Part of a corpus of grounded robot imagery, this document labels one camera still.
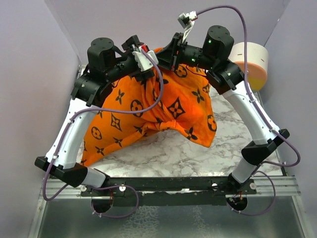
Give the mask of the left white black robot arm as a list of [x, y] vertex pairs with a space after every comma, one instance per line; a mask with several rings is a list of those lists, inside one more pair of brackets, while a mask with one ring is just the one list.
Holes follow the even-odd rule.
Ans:
[[35, 166], [72, 187], [92, 186], [92, 190], [102, 196], [109, 191], [108, 176], [76, 162], [82, 139], [112, 92], [112, 83], [127, 75], [137, 80], [152, 77], [152, 68], [158, 64], [158, 59], [136, 35], [122, 44], [121, 50], [109, 38], [96, 38], [87, 56], [88, 64], [75, 80], [60, 132], [46, 155], [36, 158]]

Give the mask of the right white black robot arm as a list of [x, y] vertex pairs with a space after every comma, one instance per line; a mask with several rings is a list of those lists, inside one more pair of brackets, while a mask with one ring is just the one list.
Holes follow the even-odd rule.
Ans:
[[290, 136], [287, 129], [280, 129], [270, 122], [260, 103], [248, 95], [241, 68], [229, 60], [234, 39], [229, 31], [219, 25], [211, 26], [203, 47], [188, 45], [183, 33], [175, 33], [171, 42], [156, 55], [159, 65], [176, 71], [180, 64], [207, 71], [209, 84], [235, 109], [252, 141], [242, 149], [242, 159], [228, 176], [227, 187], [238, 194], [245, 189], [245, 182], [269, 155]]

